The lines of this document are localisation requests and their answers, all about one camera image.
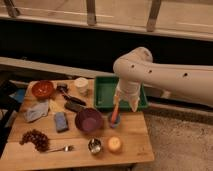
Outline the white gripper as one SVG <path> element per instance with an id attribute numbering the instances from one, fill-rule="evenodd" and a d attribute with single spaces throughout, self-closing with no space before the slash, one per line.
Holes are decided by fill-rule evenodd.
<path id="1" fill-rule="evenodd" d="M 141 85 L 136 82 L 120 79 L 116 86 L 113 104 L 119 104 L 121 100 L 128 101 L 133 112 L 138 109 Z"/>

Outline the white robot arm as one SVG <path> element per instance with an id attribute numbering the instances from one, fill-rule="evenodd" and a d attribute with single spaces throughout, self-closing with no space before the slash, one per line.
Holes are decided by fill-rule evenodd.
<path id="1" fill-rule="evenodd" d="M 143 83 L 213 107 L 213 66 L 157 64 L 147 48 L 138 47 L 119 57 L 113 71 L 119 78 L 114 102 L 127 101 L 133 112 Z"/>

